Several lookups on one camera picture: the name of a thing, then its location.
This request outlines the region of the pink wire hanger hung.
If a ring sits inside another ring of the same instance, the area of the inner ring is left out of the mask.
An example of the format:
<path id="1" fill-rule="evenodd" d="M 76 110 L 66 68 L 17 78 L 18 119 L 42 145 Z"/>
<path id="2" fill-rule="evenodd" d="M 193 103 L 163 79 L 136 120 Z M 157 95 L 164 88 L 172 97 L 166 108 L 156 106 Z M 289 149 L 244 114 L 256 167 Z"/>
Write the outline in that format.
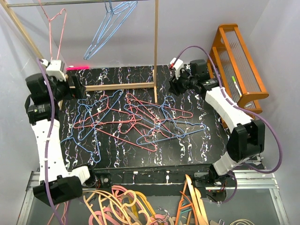
<path id="1" fill-rule="evenodd" d="M 48 14 L 45 6 L 42 4 L 42 1 L 38 1 L 39 6 L 42 9 L 43 14 L 48 23 L 49 29 L 49 52 L 51 60 L 59 60 L 61 45 L 65 30 L 65 24 L 67 19 L 67 10 L 63 7 L 55 14 Z"/>

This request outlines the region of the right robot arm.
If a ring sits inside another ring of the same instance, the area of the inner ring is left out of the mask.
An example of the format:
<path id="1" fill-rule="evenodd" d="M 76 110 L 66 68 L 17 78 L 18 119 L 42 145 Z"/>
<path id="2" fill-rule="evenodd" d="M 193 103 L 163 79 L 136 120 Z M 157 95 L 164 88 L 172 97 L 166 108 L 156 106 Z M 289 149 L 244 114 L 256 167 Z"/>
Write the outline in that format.
<path id="1" fill-rule="evenodd" d="M 263 152 L 265 124 L 237 109 L 225 89 L 220 87 L 217 78 L 192 74 L 184 68 L 183 61 L 176 58 L 171 60 L 170 69 L 175 74 L 169 81 L 169 91 L 177 96 L 187 90 L 200 94 L 229 128 L 230 137 L 225 154 L 209 167 L 208 174 L 198 178 L 202 183 L 220 186 L 229 177 L 230 171 Z"/>

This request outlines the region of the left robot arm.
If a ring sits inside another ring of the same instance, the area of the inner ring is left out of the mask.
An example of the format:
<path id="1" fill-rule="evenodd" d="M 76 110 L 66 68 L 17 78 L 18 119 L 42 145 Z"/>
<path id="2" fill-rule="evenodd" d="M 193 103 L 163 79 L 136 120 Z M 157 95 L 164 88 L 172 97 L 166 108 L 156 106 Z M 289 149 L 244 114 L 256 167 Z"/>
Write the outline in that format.
<path id="1" fill-rule="evenodd" d="M 35 134 L 39 155 L 39 185 L 33 188 L 34 196 L 49 206 L 79 198 L 83 184 L 92 187 L 97 176 L 88 164 L 68 171 L 60 145 L 59 102 L 82 99 L 86 88 L 77 75 L 68 83 L 61 60 L 37 59 L 40 73 L 25 79 L 30 95 L 25 101 L 25 111 Z"/>

